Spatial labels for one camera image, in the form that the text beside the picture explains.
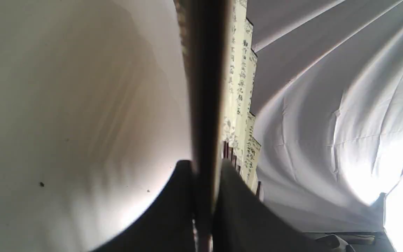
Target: wrinkled fabric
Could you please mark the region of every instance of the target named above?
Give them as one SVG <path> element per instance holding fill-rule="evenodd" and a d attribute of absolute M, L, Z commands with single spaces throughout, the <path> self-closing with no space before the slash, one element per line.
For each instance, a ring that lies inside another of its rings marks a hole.
<path fill-rule="evenodd" d="M 403 1 L 251 0 L 248 18 L 264 203 L 304 232 L 383 230 L 374 201 L 403 168 Z"/>

